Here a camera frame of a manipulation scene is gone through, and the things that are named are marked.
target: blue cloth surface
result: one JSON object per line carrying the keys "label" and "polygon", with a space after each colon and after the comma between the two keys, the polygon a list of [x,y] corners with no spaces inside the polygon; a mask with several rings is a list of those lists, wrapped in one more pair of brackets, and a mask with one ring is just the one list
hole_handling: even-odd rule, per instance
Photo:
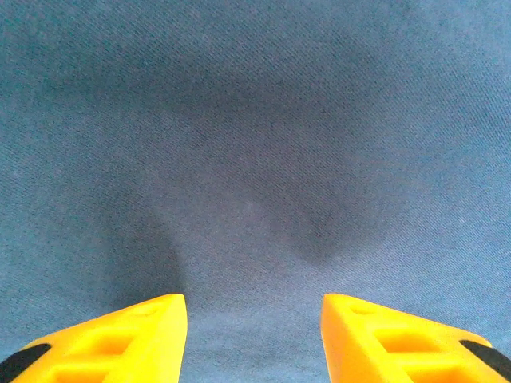
{"label": "blue cloth surface", "polygon": [[0,15],[1,359],[171,292],[183,382],[327,382],[327,292],[511,356],[511,2]]}

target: yellow plastic part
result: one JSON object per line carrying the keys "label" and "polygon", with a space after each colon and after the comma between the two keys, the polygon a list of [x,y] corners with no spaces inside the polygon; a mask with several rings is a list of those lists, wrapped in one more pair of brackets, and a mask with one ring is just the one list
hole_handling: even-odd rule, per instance
{"label": "yellow plastic part", "polygon": [[460,340],[468,331],[343,294],[326,294],[321,333],[332,383],[504,383]]}
{"label": "yellow plastic part", "polygon": [[164,295],[31,342],[52,347],[13,383],[176,383],[187,330],[184,296]]}

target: black rubber pad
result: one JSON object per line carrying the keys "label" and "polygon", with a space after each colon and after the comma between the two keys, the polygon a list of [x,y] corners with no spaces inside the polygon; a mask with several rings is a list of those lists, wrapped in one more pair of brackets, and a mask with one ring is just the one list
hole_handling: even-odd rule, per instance
{"label": "black rubber pad", "polygon": [[497,350],[472,341],[460,341],[464,347],[511,382],[511,360]]}
{"label": "black rubber pad", "polygon": [[11,383],[49,349],[51,349],[51,345],[43,343],[13,353],[5,361],[0,363],[0,383]]}

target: textured fabric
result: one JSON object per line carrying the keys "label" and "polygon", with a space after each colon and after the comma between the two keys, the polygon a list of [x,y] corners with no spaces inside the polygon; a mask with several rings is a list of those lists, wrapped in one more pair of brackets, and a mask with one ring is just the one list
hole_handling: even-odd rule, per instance
{"label": "textured fabric", "polygon": [[0,14],[1,359],[170,292],[183,382],[327,382],[326,292],[511,355],[511,2]]}

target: blue fabric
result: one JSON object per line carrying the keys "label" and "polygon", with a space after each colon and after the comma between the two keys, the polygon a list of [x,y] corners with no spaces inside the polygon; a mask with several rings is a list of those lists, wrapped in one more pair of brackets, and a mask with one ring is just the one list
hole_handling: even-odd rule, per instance
{"label": "blue fabric", "polygon": [[511,355],[511,2],[0,14],[1,359],[170,292],[183,382],[327,382],[326,292]]}

